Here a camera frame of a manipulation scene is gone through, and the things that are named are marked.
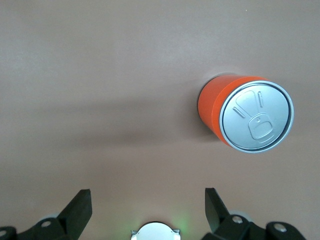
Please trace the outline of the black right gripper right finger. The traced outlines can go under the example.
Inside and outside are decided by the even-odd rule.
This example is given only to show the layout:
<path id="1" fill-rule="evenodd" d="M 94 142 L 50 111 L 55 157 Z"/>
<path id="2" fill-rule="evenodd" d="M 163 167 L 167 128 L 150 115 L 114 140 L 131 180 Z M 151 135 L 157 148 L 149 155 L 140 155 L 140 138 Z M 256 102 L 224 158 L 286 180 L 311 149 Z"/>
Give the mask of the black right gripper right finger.
<path id="1" fill-rule="evenodd" d="M 239 214 L 229 213 L 215 188 L 205 189 L 205 215 L 211 232 L 204 240 L 304 240 L 293 225 L 271 221 L 265 228 Z"/>

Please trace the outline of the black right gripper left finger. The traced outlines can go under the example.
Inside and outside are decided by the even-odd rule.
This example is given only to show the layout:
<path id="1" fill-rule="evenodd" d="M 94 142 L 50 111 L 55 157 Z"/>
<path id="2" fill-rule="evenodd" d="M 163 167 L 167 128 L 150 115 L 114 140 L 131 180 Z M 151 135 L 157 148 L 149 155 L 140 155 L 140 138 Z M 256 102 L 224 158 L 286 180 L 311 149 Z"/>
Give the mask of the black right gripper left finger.
<path id="1" fill-rule="evenodd" d="M 18 233 L 13 226 L 2 226 L 2 240 L 77 240 L 92 216 L 89 189 L 80 190 L 56 217 L 40 220 L 31 228 Z"/>

